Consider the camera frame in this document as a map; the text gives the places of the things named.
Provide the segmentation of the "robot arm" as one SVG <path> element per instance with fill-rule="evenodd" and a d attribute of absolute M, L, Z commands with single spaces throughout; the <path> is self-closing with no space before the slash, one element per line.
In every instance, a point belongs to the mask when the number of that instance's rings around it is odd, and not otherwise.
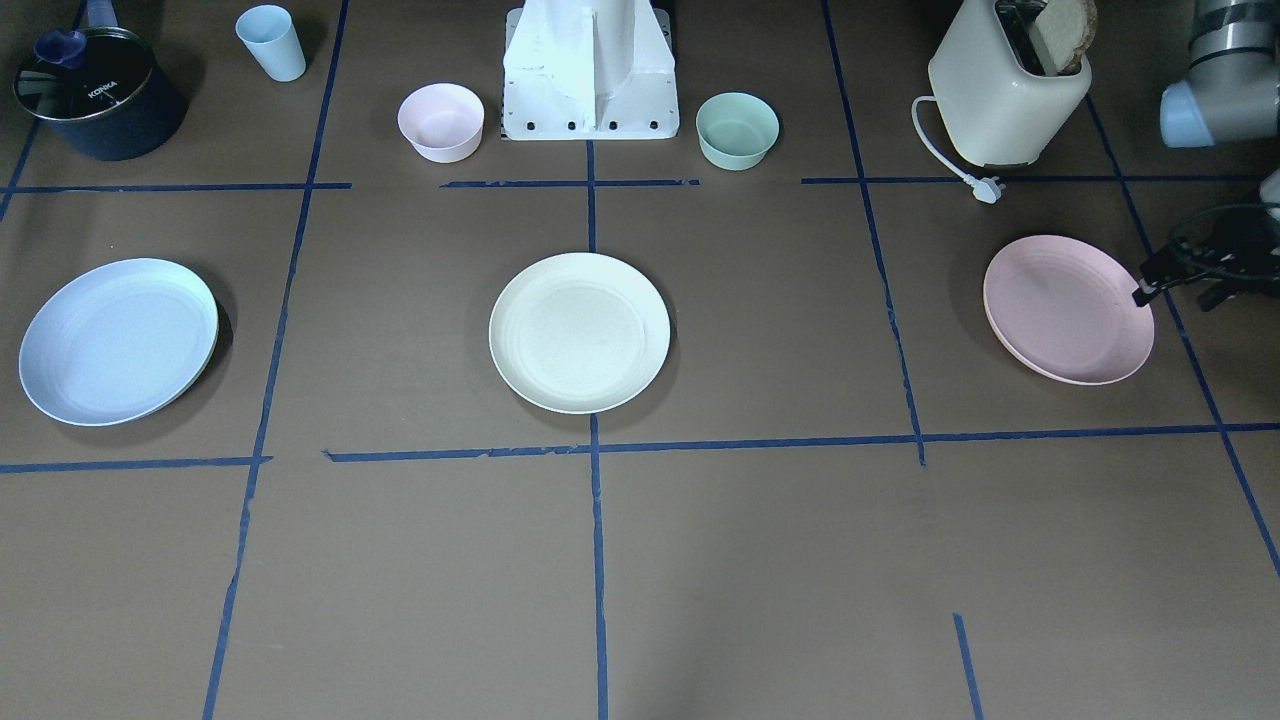
<path fill-rule="evenodd" d="M 1160 129 L 1171 149 L 1199 149 L 1277 135 L 1277 3 L 1198 1 L 1190 64 L 1164 91 Z M 1211 311 L 1242 293 L 1277 297 L 1277 174 L 1254 199 L 1198 211 L 1176 223 L 1140 264 L 1133 293 L 1143 307 L 1166 291 L 1197 282 Z"/>

